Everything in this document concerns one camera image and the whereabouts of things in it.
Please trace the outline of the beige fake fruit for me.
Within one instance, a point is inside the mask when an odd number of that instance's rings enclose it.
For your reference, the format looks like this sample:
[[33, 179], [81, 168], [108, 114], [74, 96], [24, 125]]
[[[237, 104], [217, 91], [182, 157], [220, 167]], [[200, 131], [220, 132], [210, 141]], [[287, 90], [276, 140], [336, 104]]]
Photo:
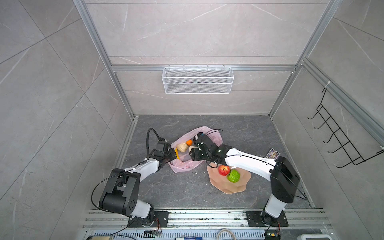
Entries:
[[196, 146], [189, 146], [189, 152], [194, 149], [194, 148], [197, 148]]
[[184, 153], [188, 150], [189, 146], [187, 143], [180, 143], [177, 145], [177, 150], [181, 153]]

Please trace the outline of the red fake strawberry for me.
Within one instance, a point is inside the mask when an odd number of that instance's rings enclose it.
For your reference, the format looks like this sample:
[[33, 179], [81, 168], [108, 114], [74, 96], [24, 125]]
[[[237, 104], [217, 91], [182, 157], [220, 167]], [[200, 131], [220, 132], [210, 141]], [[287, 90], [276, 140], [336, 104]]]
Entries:
[[225, 166], [225, 165], [219, 165], [218, 167], [218, 173], [221, 175], [221, 176], [227, 176], [229, 173], [230, 173], [231, 169], [230, 167], [228, 166]]

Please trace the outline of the green fake fruit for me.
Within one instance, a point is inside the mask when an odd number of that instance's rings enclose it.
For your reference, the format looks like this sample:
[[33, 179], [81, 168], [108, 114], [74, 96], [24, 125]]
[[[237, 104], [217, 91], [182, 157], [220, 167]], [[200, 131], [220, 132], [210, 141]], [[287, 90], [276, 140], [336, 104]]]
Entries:
[[241, 174], [237, 170], [231, 170], [227, 175], [228, 181], [231, 183], [237, 183], [241, 178]]

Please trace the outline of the pink scalloped plate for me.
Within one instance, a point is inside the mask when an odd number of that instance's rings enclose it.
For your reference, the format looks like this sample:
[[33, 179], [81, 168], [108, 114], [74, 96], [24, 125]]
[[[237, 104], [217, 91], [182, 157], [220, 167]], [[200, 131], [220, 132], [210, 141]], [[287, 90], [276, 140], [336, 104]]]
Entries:
[[207, 167], [207, 171], [211, 184], [228, 195], [244, 192], [247, 188], [247, 183], [251, 179], [251, 173], [243, 169], [235, 169], [235, 172], [233, 172], [235, 178], [232, 179], [239, 179], [236, 182], [230, 181], [231, 173], [228, 173], [226, 176], [221, 175], [219, 168]]

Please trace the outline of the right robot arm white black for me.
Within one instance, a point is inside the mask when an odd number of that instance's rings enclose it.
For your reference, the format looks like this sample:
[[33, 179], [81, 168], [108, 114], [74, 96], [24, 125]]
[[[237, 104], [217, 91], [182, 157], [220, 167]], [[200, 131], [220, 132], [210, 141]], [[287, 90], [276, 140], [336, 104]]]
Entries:
[[267, 159], [241, 152], [228, 145], [216, 145], [208, 134], [202, 132], [194, 137], [196, 148], [191, 150], [193, 161], [206, 161], [209, 167], [228, 166], [252, 172], [271, 183], [271, 196], [261, 213], [261, 220], [267, 226], [280, 223], [287, 204], [294, 201], [299, 190], [300, 177], [284, 157]]

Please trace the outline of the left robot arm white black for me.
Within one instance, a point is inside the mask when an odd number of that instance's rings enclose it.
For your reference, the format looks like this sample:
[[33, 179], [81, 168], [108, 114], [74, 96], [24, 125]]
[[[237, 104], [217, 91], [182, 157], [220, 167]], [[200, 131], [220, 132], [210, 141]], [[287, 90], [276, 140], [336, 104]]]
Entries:
[[133, 167], [113, 169], [109, 177], [97, 184], [105, 186], [98, 204], [94, 202], [96, 189], [91, 193], [91, 203], [96, 209], [133, 218], [144, 227], [150, 227], [156, 221], [153, 205], [139, 200], [140, 183], [177, 155], [171, 144], [153, 128], [147, 131], [146, 154], [146, 158]]

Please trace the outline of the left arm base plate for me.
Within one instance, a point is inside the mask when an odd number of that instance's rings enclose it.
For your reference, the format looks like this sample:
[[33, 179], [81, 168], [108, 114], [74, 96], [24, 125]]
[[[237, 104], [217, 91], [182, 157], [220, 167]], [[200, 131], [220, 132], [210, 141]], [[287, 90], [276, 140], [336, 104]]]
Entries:
[[134, 217], [129, 220], [129, 228], [166, 228], [168, 226], [170, 212], [155, 211], [149, 213], [147, 218]]

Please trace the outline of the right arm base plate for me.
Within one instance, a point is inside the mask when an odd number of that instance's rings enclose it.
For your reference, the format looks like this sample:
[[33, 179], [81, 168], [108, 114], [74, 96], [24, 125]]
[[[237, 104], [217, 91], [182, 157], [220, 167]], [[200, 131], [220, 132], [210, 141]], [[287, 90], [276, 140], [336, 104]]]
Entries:
[[267, 214], [265, 211], [245, 211], [246, 220], [249, 227], [288, 227], [288, 220], [285, 212], [274, 218]]

